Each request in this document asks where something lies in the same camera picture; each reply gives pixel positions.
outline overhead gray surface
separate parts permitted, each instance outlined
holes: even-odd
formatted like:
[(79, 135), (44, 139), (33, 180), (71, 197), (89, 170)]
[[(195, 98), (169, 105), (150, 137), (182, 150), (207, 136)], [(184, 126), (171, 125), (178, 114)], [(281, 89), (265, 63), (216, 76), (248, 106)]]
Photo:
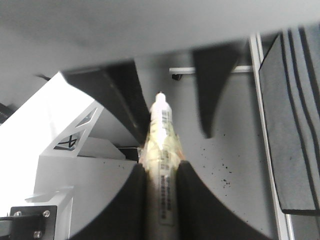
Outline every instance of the overhead gray surface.
[(11, 0), (0, 3), (0, 99), (19, 107), (57, 71), (320, 20), (317, 0)]

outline bolt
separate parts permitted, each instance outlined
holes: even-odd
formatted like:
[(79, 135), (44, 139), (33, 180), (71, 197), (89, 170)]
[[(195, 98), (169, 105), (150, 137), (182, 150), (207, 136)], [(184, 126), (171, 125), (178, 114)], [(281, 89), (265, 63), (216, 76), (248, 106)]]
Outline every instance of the bolt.
[(15, 217), (18, 217), (18, 216), (21, 216), (22, 215), (22, 212), (21, 211), (16, 211), (13, 216)]
[(45, 218), (48, 218), (50, 216), (50, 211), (49, 210), (45, 210), (42, 215), (45, 217)]
[(34, 238), (34, 239), (40, 239), (40, 238), (42, 238), (42, 231), (34, 231), (34, 233), (33, 233), (33, 238)]

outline bottle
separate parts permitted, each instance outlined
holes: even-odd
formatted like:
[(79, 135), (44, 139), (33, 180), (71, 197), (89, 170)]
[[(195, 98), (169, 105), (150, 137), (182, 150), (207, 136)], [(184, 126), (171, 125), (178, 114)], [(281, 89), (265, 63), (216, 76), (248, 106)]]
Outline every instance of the bottle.
[(146, 175), (145, 239), (179, 239), (176, 172), (184, 160), (172, 122), (172, 109), (160, 92), (151, 109), (151, 122), (139, 159)]

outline triangular cutout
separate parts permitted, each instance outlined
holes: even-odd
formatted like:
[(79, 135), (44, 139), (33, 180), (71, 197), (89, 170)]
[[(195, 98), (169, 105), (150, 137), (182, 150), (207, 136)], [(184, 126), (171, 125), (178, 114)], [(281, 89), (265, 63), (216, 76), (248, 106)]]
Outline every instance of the triangular cutout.
[(88, 122), (90, 122), (91, 118), (93, 117), (93, 115), (95, 114), (97, 108), (93, 109), (87, 116), (84, 117), (84, 119), (82, 119), (77, 126), (75, 127), (79, 127), (83, 124), (86, 124)]
[(74, 133), (70, 136), (67, 136), (67, 137), (61, 139), (61, 141), (59, 141), (59, 143), (53, 149), (67, 150), (67, 151), (75, 150), (83, 133), (84, 133), (84, 131), (79, 131), (77, 133)]

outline metal bar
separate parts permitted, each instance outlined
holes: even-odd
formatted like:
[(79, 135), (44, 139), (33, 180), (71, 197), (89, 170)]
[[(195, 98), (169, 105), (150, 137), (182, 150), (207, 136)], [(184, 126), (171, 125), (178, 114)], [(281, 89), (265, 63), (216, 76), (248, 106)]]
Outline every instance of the metal bar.
[[(236, 66), (234, 70), (231, 72), (233, 74), (241, 74), (241, 73), (252, 73), (253, 67), (248, 65), (240, 65)], [(169, 73), (171, 75), (186, 75), (186, 74), (195, 74), (195, 67), (170, 67)]]
[(255, 80), (256, 95), (257, 95), (257, 101), (258, 101), (259, 112), (260, 112), (261, 127), (262, 127), (265, 154), (266, 154), (266, 160), (267, 160), (267, 166), (268, 166), (268, 172), (269, 172), (269, 180), (271, 185), (271, 193), (272, 193), (272, 199), (273, 199), (273, 207), (274, 207), (278, 238), (279, 240), (294, 240), (295, 238), (294, 238), (294, 232), (291, 224), (291, 216), (284, 214), (281, 211), (281, 208), (279, 205), (279, 199), (276, 191), (274, 174), (272, 170), (268, 133), (267, 133), (267, 127), (266, 127), (266, 119), (265, 119), (265, 112), (264, 112), (264, 105), (262, 101), (262, 93), (261, 93), (261, 85), (260, 85), (260, 77), (259, 77), (259, 69), (264, 59), (260, 34), (251, 35), (249, 38), (249, 44), (250, 44), (253, 75)]

